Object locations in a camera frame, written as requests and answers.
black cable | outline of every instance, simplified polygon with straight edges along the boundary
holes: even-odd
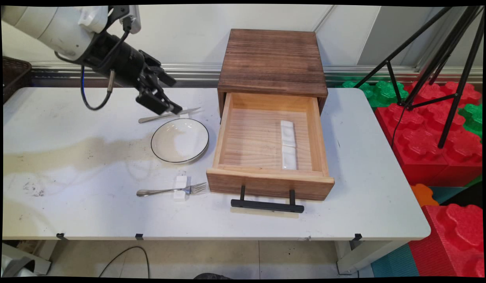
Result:
[[[103,275],[103,272],[105,272],[105,270],[107,269],[107,267],[112,263],[114,262],[114,260],[116,258],[118,258],[121,254],[133,249],[133,248],[139,248],[141,249],[142,251],[144,251],[144,254],[145,254],[145,259],[147,260],[147,274],[148,274],[148,278],[150,279],[150,267],[149,267],[149,263],[148,263],[148,256],[147,256],[147,252],[145,251],[145,249],[143,247],[140,247],[140,246],[134,246],[134,247],[131,247],[131,248],[127,248],[125,249],[124,251],[122,251],[120,254],[118,254],[116,257],[114,257],[109,263],[108,265],[105,266],[105,268],[103,268],[103,271],[99,274],[98,278],[101,277]]]
[[[112,91],[107,91],[107,95],[105,96],[105,99],[103,100],[103,102],[98,107],[92,107],[92,106],[90,106],[89,103],[87,102],[87,99],[85,98],[85,92],[84,92],[84,65],[81,65],[81,95],[83,97],[84,104],[86,105],[87,108],[89,108],[89,109],[91,109],[93,111],[96,111],[96,110],[101,109],[103,106],[105,106],[105,104],[109,100],[111,94],[112,94]]]
[[[402,120],[403,113],[404,113],[404,111],[405,111],[405,107],[406,107],[406,106],[403,106],[403,107],[402,107],[403,109],[402,109],[402,114],[401,114],[401,117],[400,117],[400,119],[399,119],[399,122],[397,122],[397,124],[396,124],[396,126],[395,126],[395,130],[394,130],[394,136],[392,136],[392,147],[391,147],[391,149],[394,149],[395,133],[397,132],[397,127],[399,126],[400,121]]]
[[[114,45],[114,47],[112,47],[110,52],[107,53],[107,55],[103,58],[103,61],[101,61],[101,63],[94,69],[97,70],[97,69],[103,67],[108,62],[108,60],[110,60],[110,57],[112,57],[112,55],[116,52],[116,50],[119,48],[119,46],[121,46],[121,44],[124,42],[124,40],[126,40],[126,38],[128,37],[128,34],[129,34],[129,31],[124,31],[124,34],[121,36],[121,38],[119,39],[117,44]]]

open drawer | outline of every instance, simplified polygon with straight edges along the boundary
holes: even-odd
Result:
[[[281,120],[294,123],[297,170],[282,169]],[[317,98],[227,93],[213,168],[206,175],[212,192],[291,199],[295,192],[300,199],[324,200],[334,179]]]

black handle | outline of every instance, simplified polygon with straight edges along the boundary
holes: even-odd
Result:
[[[252,201],[245,200],[245,186],[241,186],[241,195],[239,199],[232,199],[231,206],[233,208],[253,208],[264,209],[266,211],[285,211],[293,213],[303,213],[304,206],[297,206],[295,204],[295,190],[289,191],[290,204],[275,204],[273,202]]]

floor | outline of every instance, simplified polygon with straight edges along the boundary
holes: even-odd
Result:
[[[98,276],[136,245],[147,252],[151,278],[192,279],[205,272],[232,279],[374,277],[370,265],[360,275],[338,275],[336,248],[325,241],[60,241],[48,276]],[[144,252],[127,251],[102,277],[146,278]]]

wall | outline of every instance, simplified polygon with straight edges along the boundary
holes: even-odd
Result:
[[[283,4],[140,5],[142,30],[126,42],[162,63],[222,64],[231,28],[317,30],[325,66],[356,65],[379,6]],[[115,23],[109,32],[120,36]],[[52,50],[2,22],[2,54],[56,62]]]
[[[429,27],[394,59],[394,66],[416,67],[425,52],[437,52],[437,39],[442,42],[466,7],[453,7],[435,24]],[[363,48],[358,65],[374,66],[383,61],[392,51],[399,47],[414,32],[435,16],[442,7],[392,7],[383,6],[370,32],[369,39]],[[470,51],[475,32],[479,26],[479,14],[459,41],[446,67],[463,68]],[[477,52],[474,67],[482,67],[484,41]]]

